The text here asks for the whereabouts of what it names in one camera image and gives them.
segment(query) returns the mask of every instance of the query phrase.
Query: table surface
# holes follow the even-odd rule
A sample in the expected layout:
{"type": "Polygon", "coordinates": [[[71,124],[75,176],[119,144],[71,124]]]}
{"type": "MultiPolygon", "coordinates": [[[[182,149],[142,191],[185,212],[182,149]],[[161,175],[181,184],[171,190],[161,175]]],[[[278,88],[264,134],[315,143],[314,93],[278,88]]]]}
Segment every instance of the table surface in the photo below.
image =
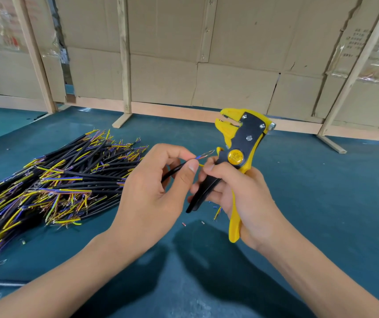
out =
{"type": "MultiPolygon", "coordinates": [[[[0,180],[82,133],[110,128],[119,115],[72,107],[1,136],[0,180]]],[[[224,146],[213,124],[159,117],[132,116],[112,134],[125,142],[140,136],[150,146],[183,145],[195,154],[224,146]]],[[[379,299],[379,143],[335,141],[346,155],[311,135],[274,131],[262,141],[253,166],[263,172],[286,218],[379,299]]],[[[182,213],[157,245],[74,316],[313,317],[264,257],[241,241],[228,241],[229,221],[224,214],[213,221],[216,211],[206,202],[197,212],[182,213]]],[[[32,280],[44,274],[107,229],[114,215],[111,210],[79,227],[41,226],[23,234],[25,245],[16,240],[1,254],[7,262],[0,278],[32,280]]]]}

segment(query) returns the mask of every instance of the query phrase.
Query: yellow handle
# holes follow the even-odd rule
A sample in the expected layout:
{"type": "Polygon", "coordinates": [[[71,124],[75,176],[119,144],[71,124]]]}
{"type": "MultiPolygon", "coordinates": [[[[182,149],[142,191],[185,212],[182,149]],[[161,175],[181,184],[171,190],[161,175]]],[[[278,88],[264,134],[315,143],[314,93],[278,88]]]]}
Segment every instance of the yellow handle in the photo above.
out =
{"type": "Polygon", "coordinates": [[[232,215],[230,216],[229,222],[229,241],[235,243],[240,239],[240,231],[241,231],[241,218],[236,210],[235,205],[235,194],[232,191],[232,215]]]}

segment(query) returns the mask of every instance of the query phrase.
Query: left hand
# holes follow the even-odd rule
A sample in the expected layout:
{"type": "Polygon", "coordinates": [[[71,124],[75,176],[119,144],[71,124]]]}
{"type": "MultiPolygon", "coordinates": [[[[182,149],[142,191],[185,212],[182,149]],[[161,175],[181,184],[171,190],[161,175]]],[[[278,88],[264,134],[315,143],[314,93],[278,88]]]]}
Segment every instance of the left hand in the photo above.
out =
{"type": "Polygon", "coordinates": [[[134,257],[154,246],[175,224],[198,169],[198,160],[189,150],[169,144],[155,145],[131,172],[123,188],[117,215],[106,234],[113,244],[126,245],[134,257]],[[175,175],[168,192],[168,181],[161,177],[186,164],[175,175]]]}

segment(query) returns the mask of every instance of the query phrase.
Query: right hand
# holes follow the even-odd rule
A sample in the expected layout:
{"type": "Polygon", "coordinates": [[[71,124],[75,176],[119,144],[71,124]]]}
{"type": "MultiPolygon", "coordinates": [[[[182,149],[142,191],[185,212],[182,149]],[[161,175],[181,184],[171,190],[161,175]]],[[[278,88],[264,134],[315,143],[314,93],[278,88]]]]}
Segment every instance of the right hand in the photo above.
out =
{"type": "Polygon", "coordinates": [[[245,174],[227,162],[215,165],[217,157],[208,159],[198,176],[198,181],[191,187],[195,194],[200,183],[207,175],[221,178],[222,181],[206,198],[206,201],[219,204],[230,218],[232,214],[232,191],[235,204],[240,215],[242,226],[240,237],[249,247],[260,251],[276,231],[282,227],[286,219],[270,195],[262,173],[252,167],[245,174]]]}

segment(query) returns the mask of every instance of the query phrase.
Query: yellow round knob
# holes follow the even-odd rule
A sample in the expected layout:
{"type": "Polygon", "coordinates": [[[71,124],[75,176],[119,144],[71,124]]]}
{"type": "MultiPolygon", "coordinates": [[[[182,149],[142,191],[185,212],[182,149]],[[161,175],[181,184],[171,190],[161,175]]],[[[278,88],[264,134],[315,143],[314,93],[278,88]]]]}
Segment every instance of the yellow round knob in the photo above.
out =
{"type": "Polygon", "coordinates": [[[232,165],[240,165],[244,160],[244,154],[240,150],[231,150],[228,153],[228,161],[232,165]]]}

